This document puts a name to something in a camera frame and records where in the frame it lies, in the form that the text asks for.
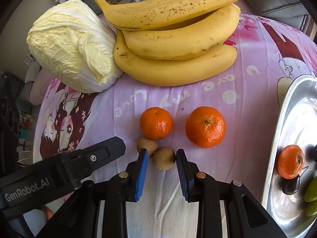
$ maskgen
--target black speaker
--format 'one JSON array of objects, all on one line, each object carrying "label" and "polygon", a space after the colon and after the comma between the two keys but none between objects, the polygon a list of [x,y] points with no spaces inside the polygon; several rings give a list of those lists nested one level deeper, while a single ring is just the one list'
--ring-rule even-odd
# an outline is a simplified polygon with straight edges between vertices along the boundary
[{"label": "black speaker", "polygon": [[0,178],[18,170],[19,117],[9,78],[0,78]]}]

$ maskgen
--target metal tray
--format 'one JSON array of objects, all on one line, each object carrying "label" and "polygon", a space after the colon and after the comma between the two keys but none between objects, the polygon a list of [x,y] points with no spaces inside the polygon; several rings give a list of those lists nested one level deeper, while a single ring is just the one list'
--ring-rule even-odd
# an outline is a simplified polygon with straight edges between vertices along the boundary
[{"label": "metal tray", "polygon": [[[306,217],[305,191],[317,175],[317,164],[311,158],[317,144],[317,78],[297,77],[285,95],[272,143],[261,204],[277,222],[288,238],[302,238],[316,217]],[[277,171],[277,158],[287,145],[296,144],[305,154],[301,183],[294,195],[282,192],[282,177]]]}]

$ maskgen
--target tray rim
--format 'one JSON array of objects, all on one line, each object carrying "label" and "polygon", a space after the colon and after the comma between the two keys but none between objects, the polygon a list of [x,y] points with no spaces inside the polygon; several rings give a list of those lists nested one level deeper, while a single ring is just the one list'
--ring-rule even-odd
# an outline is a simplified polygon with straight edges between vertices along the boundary
[{"label": "tray rim", "polygon": [[275,133],[273,136],[270,157],[269,157],[269,161],[268,161],[268,165],[267,165],[267,172],[266,172],[264,186],[263,186],[263,190],[262,190],[262,196],[261,196],[261,204],[265,208],[265,210],[267,209],[267,202],[268,202],[268,196],[269,196],[269,191],[270,191],[270,187],[271,187],[271,180],[272,180],[272,175],[273,175],[273,170],[274,170],[274,165],[275,165],[275,158],[276,158],[276,154],[277,154],[278,144],[280,141],[280,136],[282,133],[282,127],[283,127],[286,111],[288,108],[288,104],[290,102],[290,99],[291,99],[294,91],[304,81],[313,81],[317,84],[317,77],[314,77],[313,75],[309,75],[309,74],[303,74],[303,75],[298,76],[295,80],[293,80],[293,82],[291,83],[291,85],[287,89],[282,106],[280,108],[280,112],[279,112],[276,127],[275,127]]}]

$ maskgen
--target green fruit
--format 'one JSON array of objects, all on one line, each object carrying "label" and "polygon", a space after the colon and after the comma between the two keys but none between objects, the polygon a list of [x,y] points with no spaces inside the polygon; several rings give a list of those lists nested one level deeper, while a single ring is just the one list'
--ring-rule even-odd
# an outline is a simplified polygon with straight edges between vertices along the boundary
[{"label": "green fruit", "polygon": [[317,214],[317,200],[309,202],[306,208],[306,216],[313,216]]},{"label": "green fruit", "polygon": [[312,202],[315,199],[317,199],[317,177],[310,183],[304,196],[304,200],[307,202]]}]

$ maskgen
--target tangerine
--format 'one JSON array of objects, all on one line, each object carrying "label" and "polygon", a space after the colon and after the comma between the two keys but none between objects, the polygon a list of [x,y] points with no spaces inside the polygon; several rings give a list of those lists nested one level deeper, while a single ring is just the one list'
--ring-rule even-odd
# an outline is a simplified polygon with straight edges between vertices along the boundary
[{"label": "tangerine", "polygon": [[299,175],[304,163],[305,156],[301,148],[297,145],[288,145],[278,157],[278,173],[285,179],[293,179]]},{"label": "tangerine", "polygon": [[223,115],[213,107],[197,107],[186,121],[187,138],[202,149],[218,145],[226,133]]},{"label": "tangerine", "polygon": [[143,134],[152,140],[167,137],[173,129],[173,118],[168,111],[160,107],[145,110],[140,118],[140,128]]}]

